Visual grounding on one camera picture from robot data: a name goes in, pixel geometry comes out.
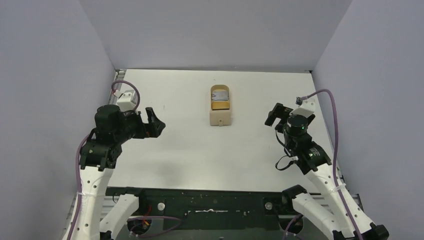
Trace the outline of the beige card holder wallet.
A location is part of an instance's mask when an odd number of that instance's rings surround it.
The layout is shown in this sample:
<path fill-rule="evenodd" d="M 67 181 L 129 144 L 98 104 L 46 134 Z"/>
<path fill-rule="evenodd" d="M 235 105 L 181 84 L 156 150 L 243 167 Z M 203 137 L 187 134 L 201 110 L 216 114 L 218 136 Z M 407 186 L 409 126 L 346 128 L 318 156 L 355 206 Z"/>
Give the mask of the beige card holder wallet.
<path fill-rule="evenodd" d="M 232 124 L 232 111 L 230 109 L 219 109 L 209 111 L 209 124 L 211 126 L 230 126 Z"/>

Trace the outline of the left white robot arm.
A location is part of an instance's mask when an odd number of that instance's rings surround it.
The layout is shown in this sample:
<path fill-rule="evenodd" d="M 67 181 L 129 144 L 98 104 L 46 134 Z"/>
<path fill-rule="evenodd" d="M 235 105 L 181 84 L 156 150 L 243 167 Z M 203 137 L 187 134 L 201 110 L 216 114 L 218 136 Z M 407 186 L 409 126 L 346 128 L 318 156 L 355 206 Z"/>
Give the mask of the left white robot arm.
<path fill-rule="evenodd" d="M 140 189 L 126 187 L 119 192 L 112 210 L 101 217 L 109 181 L 122 153 L 131 139 L 158 138 L 166 124 L 152 107 L 145 109 L 147 122 L 137 110 L 122 111 L 118 105 L 99 107 L 95 127 L 80 143 L 75 157 L 77 193 L 65 240 L 114 240 L 131 214 L 147 211 L 148 200 Z"/>

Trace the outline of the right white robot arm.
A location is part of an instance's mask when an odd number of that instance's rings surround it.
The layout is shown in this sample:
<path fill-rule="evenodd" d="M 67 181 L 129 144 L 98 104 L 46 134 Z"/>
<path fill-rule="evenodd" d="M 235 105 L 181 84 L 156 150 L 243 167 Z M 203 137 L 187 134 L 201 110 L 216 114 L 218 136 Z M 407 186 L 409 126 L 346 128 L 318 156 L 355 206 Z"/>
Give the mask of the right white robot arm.
<path fill-rule="evenodd" d="M 389 231 L 363 212 L 339 179 L 336 165 L 308 134 L 314 118 L 314 110 L 307 110 L 305 104 L 292 109 L 276 103 L 264 122 L 271 127 L 279 119 L 275 133 L 284 136 L 278 142 L 291 159 L 288 165 L 297 165 L 328 204 L 328 208 L 323 207 L 298 184 L 282 192 L 282 209 L 289 214 L 299 213 L 329 240 L 387 240 Z"/>

